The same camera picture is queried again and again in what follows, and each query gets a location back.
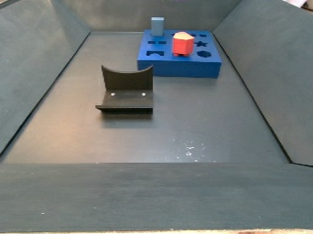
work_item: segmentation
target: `shape sorter board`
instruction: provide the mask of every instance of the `shape sorter board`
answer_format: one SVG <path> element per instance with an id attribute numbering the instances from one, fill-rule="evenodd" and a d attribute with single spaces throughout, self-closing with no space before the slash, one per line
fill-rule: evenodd
<path id="1" fill-rule="evenodd" d="M 188 57 L 172 55 L 172 36 L 179 30 L 164 30 L 162 37 L 153 37 L 144 30 L 136 58 L 137 69 L 152 65 L 152 74 L 163 77 L 216 78 L 220 72 L 220 56 L 211 33 L 186 30 L 194 36 L 194 48 Z"/>

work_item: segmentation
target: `circular hole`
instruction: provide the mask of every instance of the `circular hole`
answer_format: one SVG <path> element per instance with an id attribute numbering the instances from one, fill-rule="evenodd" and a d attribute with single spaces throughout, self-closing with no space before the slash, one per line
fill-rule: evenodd
<path id="1" fill-rule="evenodd" d="M 199 57 L 203 57 L 203 58 L 211 57 L 211 53 L 208 51 L 203 51 L 203 50 L 196 52 L 196 55 Z"/>

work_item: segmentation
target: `red block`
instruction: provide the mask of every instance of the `red block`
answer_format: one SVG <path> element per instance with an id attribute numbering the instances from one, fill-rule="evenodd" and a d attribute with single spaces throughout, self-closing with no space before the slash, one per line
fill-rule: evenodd
<path id="1" fill-rule="evenodd" d="M 178 32 L 172 37 L 174 56 L 188 56 L 192 53 L 194 37 L 186 32 Z"/>

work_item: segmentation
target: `gray tray floor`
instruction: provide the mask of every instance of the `gray tray floor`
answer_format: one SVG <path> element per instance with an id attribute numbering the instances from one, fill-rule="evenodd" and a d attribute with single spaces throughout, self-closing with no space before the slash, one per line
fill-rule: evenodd
<path id="1" fill-rule="evenodd" d="M 153 77 L 153 113 L 101 114 L 100 66 L 136 70 L 140 33 L 92 33 L 2 156 L 4 163 L 239 163 L 287 160 L 219 49 L 215 79 Z"/>

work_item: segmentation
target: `small hole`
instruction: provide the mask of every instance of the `small hole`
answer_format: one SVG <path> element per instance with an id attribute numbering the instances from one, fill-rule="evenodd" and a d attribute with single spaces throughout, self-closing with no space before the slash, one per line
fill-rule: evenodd
<path id="1" fill-rule="evenodd" d="M 152 51 L 152 50 L 148 50 L 147 51 L 147 56 L 152 55 L 152 54 L 156 54 L 159 56 L 163 56 L 163 51 Z"/>
<path id="2" fill-rule="evenodd" d="M 203 57 L 203 58 L 211 57 L 210 52 L 203 51 L 203 50 L 196 52 L 196 54 L 198 54 L 199 57 Z"/>

